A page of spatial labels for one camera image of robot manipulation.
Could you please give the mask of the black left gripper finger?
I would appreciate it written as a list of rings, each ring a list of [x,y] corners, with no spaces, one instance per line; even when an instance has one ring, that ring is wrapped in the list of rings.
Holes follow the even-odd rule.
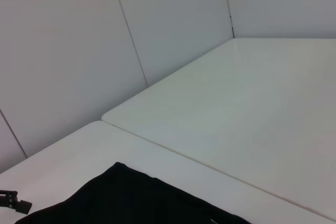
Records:
[[[16,212],[25,215],[29,214],[33,204],[23,200],[19,201],[17,191],[1,190],[0,195],[0,207],[14,209]]]

